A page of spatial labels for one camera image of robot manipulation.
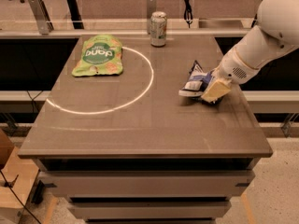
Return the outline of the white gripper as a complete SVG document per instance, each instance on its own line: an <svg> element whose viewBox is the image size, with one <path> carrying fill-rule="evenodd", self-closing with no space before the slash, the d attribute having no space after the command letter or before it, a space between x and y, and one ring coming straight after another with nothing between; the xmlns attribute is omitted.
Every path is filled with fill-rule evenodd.
<svg viewBox="0 0 299 224"><path fill-rule="evenodd" d="M241 60L236 49L230 49L212 72L216 79L208 84L201 98L208 103L216 102L231 90L231 82L244 84L258 72L258 69L249 67Z"/></svg>

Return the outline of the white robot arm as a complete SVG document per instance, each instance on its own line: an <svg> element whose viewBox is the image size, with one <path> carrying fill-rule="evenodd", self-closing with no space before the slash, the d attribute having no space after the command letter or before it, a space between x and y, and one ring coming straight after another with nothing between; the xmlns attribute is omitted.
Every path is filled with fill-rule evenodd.
<svg viewBox="0 0 299 224"><path fill-rule="evenodd" d="M263 0L257 23L210 72L211 80L201 99L214 103L244 84L269 62L299 48L299 0Z"/></svg>

